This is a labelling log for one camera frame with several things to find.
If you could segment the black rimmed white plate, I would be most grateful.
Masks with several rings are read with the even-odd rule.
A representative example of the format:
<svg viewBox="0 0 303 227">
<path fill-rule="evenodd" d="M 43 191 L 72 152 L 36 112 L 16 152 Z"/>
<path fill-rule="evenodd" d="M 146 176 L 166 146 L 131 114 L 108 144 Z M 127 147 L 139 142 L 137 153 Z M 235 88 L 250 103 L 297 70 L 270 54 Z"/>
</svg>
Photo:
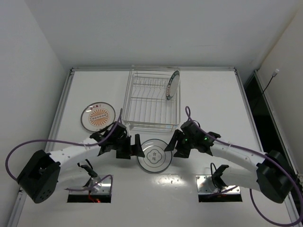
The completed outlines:
<svg viewBox="0 0 303 227">
<path fill-rule="evenodd" d="M 138 157 L 139 166 L 146 172 L 157 174 L 165 171 L 171 164 L 172 151 L 164 151 L 167 143 L 160 139 L 150 139 L 142 144 L 145 157 Z"/>
</svg>

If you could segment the orange sunburst white plate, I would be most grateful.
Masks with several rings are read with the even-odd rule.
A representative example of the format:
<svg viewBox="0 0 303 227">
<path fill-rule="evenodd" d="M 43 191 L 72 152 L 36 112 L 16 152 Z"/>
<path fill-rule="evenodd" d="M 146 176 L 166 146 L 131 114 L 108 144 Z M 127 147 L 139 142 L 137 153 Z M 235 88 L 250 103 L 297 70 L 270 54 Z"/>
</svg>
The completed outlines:
<svg viewBox="0 0 303 227">
<path fill-rule="evenodd" d="M 115 118 L 116 112 L 112 105 L 95 102 L 82 111 L 80 122 L 87 131 L 96 132 L 112 124 Z"/>
</svg>

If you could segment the green rimmed white plate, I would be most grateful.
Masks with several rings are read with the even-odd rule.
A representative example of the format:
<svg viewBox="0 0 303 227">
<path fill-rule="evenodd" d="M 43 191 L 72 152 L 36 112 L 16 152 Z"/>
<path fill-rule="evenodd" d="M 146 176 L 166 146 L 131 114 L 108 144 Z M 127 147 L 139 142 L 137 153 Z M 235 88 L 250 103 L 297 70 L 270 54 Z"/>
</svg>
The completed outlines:
<svg viewBox="0 0 303 227">
<path fill-rule="evenodd" d="M 169 79 L 166 89 L 166 99 L 171 100 L 179 86 L 180 72 L 179 70 L 175 71 Z"/>
</svg>

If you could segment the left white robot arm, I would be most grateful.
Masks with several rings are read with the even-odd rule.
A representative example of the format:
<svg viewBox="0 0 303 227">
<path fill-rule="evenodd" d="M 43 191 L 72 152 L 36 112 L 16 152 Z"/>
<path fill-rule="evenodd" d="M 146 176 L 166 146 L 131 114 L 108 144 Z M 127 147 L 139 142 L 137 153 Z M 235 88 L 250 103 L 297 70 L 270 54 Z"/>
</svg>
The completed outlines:
<svg viewBox="0 0 303 227">
<path fill-rule="evenodd" d="M 35 152 L 17 177 L 17 183 L 34 203 L 44 202 L 55 191 L 61 171 L 112 150 L 116 151 L 116 158 L 119 159 L 145 156 L 140 135 L 136 134 L 134 144 L 131 144 L 126 127 L 114 122 L 81 143 L 48 153 L 43 150 Z"/>
</svg>

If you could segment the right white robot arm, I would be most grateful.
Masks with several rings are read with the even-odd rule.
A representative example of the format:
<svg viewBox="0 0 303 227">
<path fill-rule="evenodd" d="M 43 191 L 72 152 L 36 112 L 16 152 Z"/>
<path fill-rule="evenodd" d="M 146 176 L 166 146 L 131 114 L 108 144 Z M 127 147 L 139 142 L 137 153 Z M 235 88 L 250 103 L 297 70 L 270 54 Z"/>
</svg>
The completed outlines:
<svg viewBox="0 0 303 227">
<path fill-rule="evenodd" d="M 263 193 L 275 203 L 283 203 L 293 189 L 291 167 L 284 156 L 272 150 L 269 153 L 249 152 L 227 142 L 219 142 L 220 134 L 205 133 L 194 122 L 186 121 L 175 130 L 165 151 L 175 151 L 174 157 L 188 158 L 191 150 L 219 157 L 237 164 L 220 165 L 205 181 L 208 193 L 219 192 L 228 186 L 240 186 Z"/>
</svg>

